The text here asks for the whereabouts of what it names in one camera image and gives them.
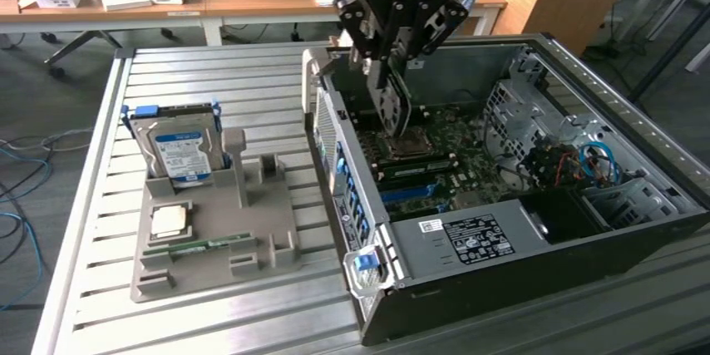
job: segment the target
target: motherboard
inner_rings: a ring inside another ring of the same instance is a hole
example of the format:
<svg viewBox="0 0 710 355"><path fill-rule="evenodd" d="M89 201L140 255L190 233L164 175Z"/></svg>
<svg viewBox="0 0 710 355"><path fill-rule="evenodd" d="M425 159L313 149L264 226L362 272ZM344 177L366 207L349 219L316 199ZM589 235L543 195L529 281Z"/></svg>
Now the motherboard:
<svg viewBox="0 0 710 355"><path fill-rule="evenodd" d="M390 221L492 204L523 188L503 180L485 152L473 107L420 107L402 135L390 138L374 115L354 130Z"/></svg>

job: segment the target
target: green circuit board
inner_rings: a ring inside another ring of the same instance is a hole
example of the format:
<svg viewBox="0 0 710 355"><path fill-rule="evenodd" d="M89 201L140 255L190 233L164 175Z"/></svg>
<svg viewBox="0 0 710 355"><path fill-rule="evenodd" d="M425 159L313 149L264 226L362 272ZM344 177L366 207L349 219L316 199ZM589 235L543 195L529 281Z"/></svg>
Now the green circuit board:
<svg viewBox="0 0 710 355"><path fill-rule="evenodd" d="M407 136L405 150L411 152L411 156L397 151L392 139L382 131L357 130L364 157L372 165L372 177L380 193L396 191L398 183L400 189L413 185L436 185L431 196L384 202L392 221L492 204L505 194L523 187L517 181L505 183L499 175L496 162L483 150L476 138L480 126L473 112L457 106L432 107L417 112L421 116L416 118L416 125L408 126L402 135ZM441 172L421 172L397 179L384 175L381 168L377 171L374 166L388 162L396 165L398 160L419 160L425 156L452 160L451 167Z"/></svg>

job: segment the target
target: blue hard drive label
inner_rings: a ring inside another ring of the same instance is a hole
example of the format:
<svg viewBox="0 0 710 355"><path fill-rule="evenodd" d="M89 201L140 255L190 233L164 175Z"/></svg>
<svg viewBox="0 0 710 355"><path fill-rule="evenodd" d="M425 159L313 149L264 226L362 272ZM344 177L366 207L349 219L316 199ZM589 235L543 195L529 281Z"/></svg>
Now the blue hard drive label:
<svg viewBox="0 0 710 355"><path fill-rule="evenodd" d="M204 138L200 132L176 133L154 137L157 152L170 179L194 182L212 173L209 159L200 150Z"/></svg>
<svg viewBox="0 0 710 355"><path fill-rule="evenodd" d="M463 264L471 265L515 253L492 214L448 222L443 224L443 229Z"/></svg>

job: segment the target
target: slotted metal surface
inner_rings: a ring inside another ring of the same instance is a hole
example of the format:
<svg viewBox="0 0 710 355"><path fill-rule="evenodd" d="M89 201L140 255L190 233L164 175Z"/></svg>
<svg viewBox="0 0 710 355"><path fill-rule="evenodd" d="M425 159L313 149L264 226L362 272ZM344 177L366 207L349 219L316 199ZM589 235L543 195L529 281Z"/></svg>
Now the slotted metal surface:
<svg viewBox="0 0 710 355"><path fill-rule="evenodd" d="M298 114L298 54L324 45L145 50L116 60L33 353L625 354L664 353L703 338L710 229L623 276L377 347L357 345ZM246 129L246 162L268 152L284 161L305 263L292 274L132 303L145 165L117 123L120 105L212 99L225 125Z"/></svg>

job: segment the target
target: open computer tower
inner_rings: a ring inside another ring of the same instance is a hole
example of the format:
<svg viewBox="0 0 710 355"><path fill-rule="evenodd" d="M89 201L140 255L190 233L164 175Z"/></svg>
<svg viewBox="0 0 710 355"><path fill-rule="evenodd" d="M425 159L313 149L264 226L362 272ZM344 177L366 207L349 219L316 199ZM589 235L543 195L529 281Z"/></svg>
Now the open computer tower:
<svg viewBox="0 0 710 355"><path fill-rule="evenodd" d="M396 138L348 50L305 52L304 109L365 346L621 274L710 221L710 171L552 38L411 61Z"/></svg>

